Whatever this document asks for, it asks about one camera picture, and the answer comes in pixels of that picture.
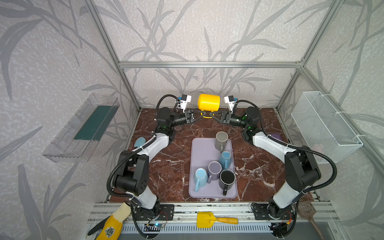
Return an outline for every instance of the mesh basket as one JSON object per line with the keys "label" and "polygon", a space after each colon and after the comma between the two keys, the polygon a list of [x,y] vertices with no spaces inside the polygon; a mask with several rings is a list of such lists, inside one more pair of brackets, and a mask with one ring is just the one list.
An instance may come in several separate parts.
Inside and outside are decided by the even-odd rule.
{"label": "mesh basket", "polygon": [[[360,138],[319,91],[303,92],[291,115],[308,146],[334,162],[362,146]],[[315,157],[318,163],[328,163]]]}

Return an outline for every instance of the wallpaper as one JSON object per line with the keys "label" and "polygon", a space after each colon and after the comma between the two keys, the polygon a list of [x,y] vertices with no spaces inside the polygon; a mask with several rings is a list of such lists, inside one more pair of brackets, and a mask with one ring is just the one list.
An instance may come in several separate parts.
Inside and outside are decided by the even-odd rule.
{"label": "wallpaper", "polygon": [[[315,78],[383,153],[384,1],[345,1],[307,65]],[[299,79],[280,109],[295,144],[304,143],[290,113],[301,95],[311,91]],[[382,239],[384,178],[358,149],[338,162],[338,176],[319,189],[330,200],[351,240]],[[331,175],[321,164],[322,179]]]}
{"label": "wallpaper", "polygon": [[[165,94],[191,95],[189,106],[197,106],[199,95],[205,93],[219,95],[221,106],[226,106],[225,96],[233,95],[270,108],[277,105],[293,72],[292,68],[143,68],[126,71],[126,76],[141,106],[154,108]],[[221,81],[222,75],[231,76]],[[165,98],[161,105],[173,107],[175,100]]]}
{"label": "wallpaper", "polygon": [[[95,0],[120,61],[299,61],[331,0]],[[236,95],[276,106],[292,70],[140,69],[125,73],[140,104],[165,94]],[[164,106],[170,106],[166,99]]]}
{"label": "wallpaper", "polygon": [[[78,239],[137,116],[83,1],[0,0],[0,239]],[[91,93],[121,104],[87,163],[42,156]]]}
{"label": "wallpaper", "polygon": [[[293,144],[306,145],[291,116],[302,92],[314,91],[306,78],[300,76],[279,110]],[[375,170],[361,149],[336,163],[338,175],[329,186],[317,190],[321,200],[331,201],[349,239],[382,239],[384,234],[384,178]],[[319,164],[322,174],[316,185],[329,179],[329,164]]]}
{"label": "wallpaper", "polygon": [[384,1],[358,3],[341,7],[306,67],[384,156]]}

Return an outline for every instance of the gray mug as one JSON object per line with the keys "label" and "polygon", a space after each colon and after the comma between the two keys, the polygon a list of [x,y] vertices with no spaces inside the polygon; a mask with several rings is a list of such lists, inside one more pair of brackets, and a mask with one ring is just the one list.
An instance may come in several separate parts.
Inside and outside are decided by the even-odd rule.
{"label": "gray mug", "polygon": [[226,132],[218,132],[215,139],[215,148],[222,153],[227,147],[228,134]]}
{"label": "gray mug", "polygon": [[210,183],[212,180],[217,180],[220,178],[221,173],[221,164],[217,161],[210,162],[208,165],[208,180],[207,183]]}

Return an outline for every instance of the spatula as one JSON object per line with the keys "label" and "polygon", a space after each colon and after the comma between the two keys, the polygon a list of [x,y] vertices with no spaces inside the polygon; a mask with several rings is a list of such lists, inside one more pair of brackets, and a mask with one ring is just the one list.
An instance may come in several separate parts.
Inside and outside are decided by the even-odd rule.
{"label": "spatula", "polygon": [[197,227],[198,228],[210,228],[214,225],[214,222],[223,222],[230,224],[238,224],[239,220],[233,217],[215,217],[212,212],[198,212],[197,213]]}
{"label": "spatula", "polygon": [[319,226],[313,220],[313,215],[316,213],[316,209],[313,207],[311,200],[308,197],[304,196],[299,201],[300,201],[299,209],[298,209],[299,215],[302,218],[307,219],[312,224],[316,232],[319,234],[321,240],[325,240],[323,234],[320,231]]}

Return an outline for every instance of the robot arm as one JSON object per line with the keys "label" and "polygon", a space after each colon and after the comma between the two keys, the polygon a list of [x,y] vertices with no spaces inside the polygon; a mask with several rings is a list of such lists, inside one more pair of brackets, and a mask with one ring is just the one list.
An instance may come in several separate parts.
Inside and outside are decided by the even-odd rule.
{"label": "robot arm", "polygon": [[112,185],[129,195],[130,202],[138,207],[138,211],[144,212],[143,215],[147,218],[157,216],[160,207],[157,196],[148,187],[150,161],[173,141],[175,126],[194,123],[200,119],[201,117],[195,118],[195,112],[205,113],[187,110],[187,103],[190,102],[190,99],[191,96],[183,95],[176,100],[176,106],[180,108],[180,111],[183,110],[181,113],[180,111],[171,112],[169,108],[159,109],[154,136],[133,151],[122,151],[119,156],[118,164],[122,161],[125,162],[115,172]]}
{"label": "robot arm", "polygon": [[280,190],[270,199],[268,212],[272,218],[279,218],[287,207],[304,194],[303,191],[321,178],[321,173],[312,153],[292,149],[264,134],[261,125],[261,116],[258,108],[248,107],[240,116],[234,114],[237,99],[233,96],[225,97],[228,111],[221,110],[210,115],[223,124],[230,124],[243,128],[243,139],[271,153],[285,164],[285,183]]}

